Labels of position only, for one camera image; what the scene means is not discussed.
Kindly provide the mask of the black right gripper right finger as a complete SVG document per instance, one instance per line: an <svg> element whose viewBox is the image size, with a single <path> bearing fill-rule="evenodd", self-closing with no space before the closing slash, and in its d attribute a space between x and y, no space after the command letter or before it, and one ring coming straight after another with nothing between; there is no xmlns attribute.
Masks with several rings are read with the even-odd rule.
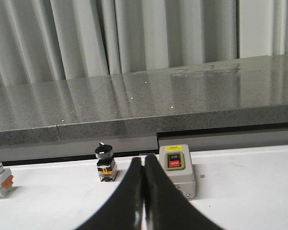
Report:
<svg viewBox="0 0 288 230"><path fill-rule="evenodd" d="M154 155L145 158L145 211L148 230L220 230L187 201Z"/></svg>

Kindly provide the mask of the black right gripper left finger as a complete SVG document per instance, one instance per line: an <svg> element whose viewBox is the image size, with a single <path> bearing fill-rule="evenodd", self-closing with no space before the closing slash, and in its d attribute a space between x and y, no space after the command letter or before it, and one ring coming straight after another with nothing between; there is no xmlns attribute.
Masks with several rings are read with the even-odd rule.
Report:
<svg viewBox="0 0 288 230"><path fill-rule="evenodd" d="M140 230L143 216L143 167L139 157L111 197L79 230Z"/></svg>

